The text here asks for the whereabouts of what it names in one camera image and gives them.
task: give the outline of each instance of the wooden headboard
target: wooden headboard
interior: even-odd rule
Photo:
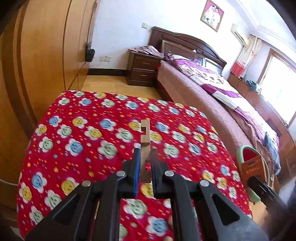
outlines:
[[[219,74],[226,65],[226,62],[207,43],[187,34],[173,33],[162,28],[153,27],[149,45],[154,46],[164,54],[173,53],[199,60],[202,66]]]

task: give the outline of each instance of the floral tablecloth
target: floral tablecloth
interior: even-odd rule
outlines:
[[[249,199],[237,167],[205,114],[195,107],[113,93],[67,91],[49,107],[27,149],[17,194],[21,235],[37,225],[83,180],[104,180],[140,147],[141,119],[151,146],[185,179],[206,179],[247,215]],[[170,200],[152,185],[123,199],[120,241],[173,237]]]

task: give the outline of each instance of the picture frame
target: picture frame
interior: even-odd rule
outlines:
[[[224,11],[213,1],[207,0],[200,20],[218,32]]]

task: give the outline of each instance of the floral curtain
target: floral curtain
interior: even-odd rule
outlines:
[[[245,46],[239,54],[236,62],[232,66],[231,73],[244,77],[247,67],[252,63],[262,45],[262,39],[250,35],[249,44]]]

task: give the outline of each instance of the window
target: window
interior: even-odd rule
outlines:
[[[261,95],[284,121],[291,123],[296,113],[296,68],[271,49],[259,81]]]

